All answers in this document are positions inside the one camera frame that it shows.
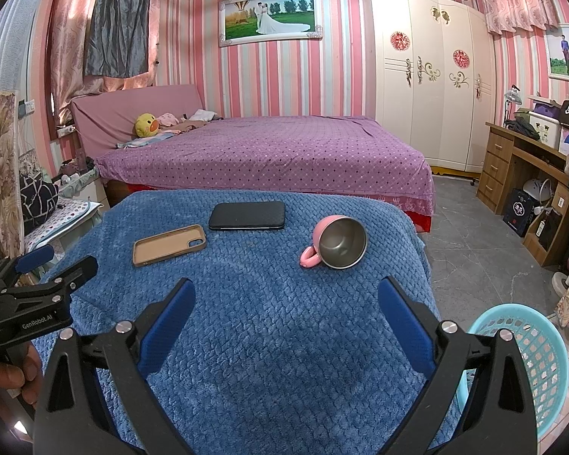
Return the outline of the person's left hand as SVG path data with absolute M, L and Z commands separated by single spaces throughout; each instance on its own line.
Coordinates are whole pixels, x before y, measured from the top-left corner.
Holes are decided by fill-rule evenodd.
M 43 382 L 42 361 L 33 343 L 25 344 L 25 352 L 21 368 L 0 362 L 0 388 L 19 389 L 22 399 L 27 404 L 36 407 Z M 11 414 L 1 396 L 0 414 L 3 418 Z

